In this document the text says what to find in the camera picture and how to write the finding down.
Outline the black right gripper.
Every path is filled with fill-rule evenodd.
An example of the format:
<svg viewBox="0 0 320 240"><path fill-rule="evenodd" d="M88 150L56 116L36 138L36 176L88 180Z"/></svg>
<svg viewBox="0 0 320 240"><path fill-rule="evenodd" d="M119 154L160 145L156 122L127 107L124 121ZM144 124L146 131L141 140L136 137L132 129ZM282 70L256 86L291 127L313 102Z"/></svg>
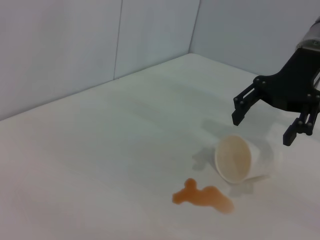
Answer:
<svg viewBox="0 0 320 240"><path fill-rule="evenodd" d="M299 48L278 73L256 77L249 87L233 98L233 124L238 126L261 99L274 108L300 113L283 134L285 146L290 146L297 134L311 136L320 112L320 91L314 87L319 72L320 53Z"/></svg>

